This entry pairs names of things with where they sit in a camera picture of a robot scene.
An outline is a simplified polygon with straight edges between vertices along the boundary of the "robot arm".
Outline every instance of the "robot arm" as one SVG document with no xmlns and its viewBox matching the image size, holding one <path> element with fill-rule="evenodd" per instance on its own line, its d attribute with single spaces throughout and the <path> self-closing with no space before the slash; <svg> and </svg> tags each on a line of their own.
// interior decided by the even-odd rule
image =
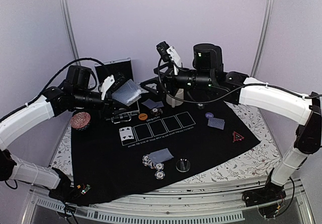
<svg viewBox="0 0 322 224">
<path fill-rule="evenodd" d="M 161 59 L 176 68 L 175 58 L 167 55 L 174 50 L 165 42 L 157 45 Z M 221 48 L 212 44 L 194 46 L 193 67 L 175 71 L 168 69 L 160 72 L 161 67 L 154 69 L 160 77 L 146 83 L 157 84 L 157 91 L 175 96 L 178 89 L 205 91 L 209 96 L 221 98 L 233 104 L 243 104 L 262 108 L 285 116 L 299 124 L 296 140 L 284 155 L 282 162 L 272 170 L 265 187 L 246 191 L 244 198 L 247 206 L 262 204 L 285 197 L 284 184 L 295 170 L 298 170 L 310 154 L 320 148 L 321 143 L 321 109 L 316 93 L 299 94 L 271 86 L 239 72 L 224 72 Z"/>
<path fill-rule="evenodd" d="M 92 92 L 88 88 L 91 74 L 90 68 L 70 66 L 61 88 L 47 88 L 34 103 L 0 122 L 0 181 L 12 179 L 42 185 L 56 191 L 55 195 L 68 198 L 70 180 L 62 171 L 21 160 L 7 148 L 29 129 L 67 110 L 95 109 L 110 117 L 118 107 L 127 108 L 110 97 L 111 89 L 115 88 L 113 75 L 104 80 L 100 92 Z"/>
</svg>

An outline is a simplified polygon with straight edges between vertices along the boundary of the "poker mat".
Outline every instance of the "poker mat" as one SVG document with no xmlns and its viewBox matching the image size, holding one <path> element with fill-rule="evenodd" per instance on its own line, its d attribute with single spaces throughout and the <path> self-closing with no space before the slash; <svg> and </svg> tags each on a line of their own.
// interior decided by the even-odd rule
<svg viewBox="0 0 322 224">
<path fill-rule="evenodd" d="M 139 102 L 147 99 L 159 100 L 148 93 L 142 94 Z M 159 189 L 214 168 L 260 142 L 223 101 L 205 105 L 204 109 L 189 103 L 171 108 L 164 101 L 162 111 L 162 115 L 154 116 L 140 104 L 140 112 L 148 115 L 146 120 L 136 115 L 118 124 L 88 111 L 89 127 L 71 131 L 71 157 L 74 184 L 89 184 L 92 188 L 73 203 L 104 203 Z M 207 126 L 208 112 L 225 120 L 224 130 Z M 132 127 L 134 139 L 121 141 L 119 129 L 123 127 Z M 233 142 L 234 132 L 244 139 Z M 155 177 L 156 170 L 143 165 L 142 157 L 164 148 L 174 158 L 164 162 L 165 177 L 160 180 Z M 185 173 L 176 169 L 176 162 L 182 158 L 191 164 Z"/>
</svg>

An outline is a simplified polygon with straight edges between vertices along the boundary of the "red triangle logo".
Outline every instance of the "red triangle logo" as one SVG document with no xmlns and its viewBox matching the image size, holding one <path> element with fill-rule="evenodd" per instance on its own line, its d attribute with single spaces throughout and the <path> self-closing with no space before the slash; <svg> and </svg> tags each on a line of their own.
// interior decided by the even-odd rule
<svg viewBox="0 0 322 224">
<path fill-rule="evenodd" d="M 244 137 L 241 136 L 239 133 L 237 133 L 235 131 L 233 132 L 233 141 L 232 142 L 241 141 L 243 139 L 244 139 Z"/>
</svg>

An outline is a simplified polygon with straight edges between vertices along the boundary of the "white wall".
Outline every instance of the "white wall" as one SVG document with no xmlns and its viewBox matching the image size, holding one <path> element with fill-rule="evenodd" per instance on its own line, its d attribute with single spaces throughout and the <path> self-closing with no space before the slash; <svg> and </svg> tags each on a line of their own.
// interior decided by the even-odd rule
<svg viewBox="0 0 322 224">
<path fill-rule="evenodd" d="M 275 0 L 257 78 L 297 92 L 322 93 L 322 0 Z M 265 112 L 284 153 L 295 139 L 296 124 Z M 316 223 L 322 223 L 322 151 L 300 170 Z"/>
<path fill-rule="evenodd" d="M 166 41 L 192 67 L 193 45 L 221 46 L 225 70 L 250 73 L 266 0 L 68 0 L 79 55 L 131 57 L 134 79 L 154 77 Z"/>
<path fill-rule="evenodd" d="M 4 116 L 35 97 L 72 54 L 59 0 L 0 0 L 0 5 L 0 116 Z M 68 118 L 65 113 L 33 128 L 10 151 L 47 167 Z M 1 224 L 18 223 L 29 187 L 19 183 L 13 191 L 0 183 Z"/>
</svg>

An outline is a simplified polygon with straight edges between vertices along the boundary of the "poker card slot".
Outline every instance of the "poker card slot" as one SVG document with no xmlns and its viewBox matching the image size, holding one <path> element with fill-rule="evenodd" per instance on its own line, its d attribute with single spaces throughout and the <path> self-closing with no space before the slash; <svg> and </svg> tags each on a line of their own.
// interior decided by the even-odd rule
<svg viewBox="0 0 322 224">
<path fill-rule="evenodd" d="M 176 118 L 179 120 L 182 127 L 189 127 L 196 124 L 189 112 L 179 113 L 176 115 Z"/>
<path fill-rule="evenodd" d="M 165 117 L 162 119 L 168 132 L 172 132 L 181 129 L 181 125 L 175 116 Z"/>
<path fill-rule="evenodd" d="M 153 137 L 156 137 L 156 136 L 159 136 L 159 135 L 162 135 L 162 134 L 165 134 L 168 132 L 166 127 L 164 126 L 163 122 L 161 121 L 161 119 L 149 123 L 149 126 L 151 128 Z"/>
<path fill-rule="evenodd" d="M 148 127 L 147 123 L 135 126 L 133 128 L 133 131 L 135 132 L 138 141 L 152 137 L 151 130 Z"/>
<path fill-rule="evenodd" d="M 137 137 L 135 136 L 132 127 L 120 128 L 119 134 L 120 134 L 120 138 L 123 146 L 137 141 Z"/>
</svg>

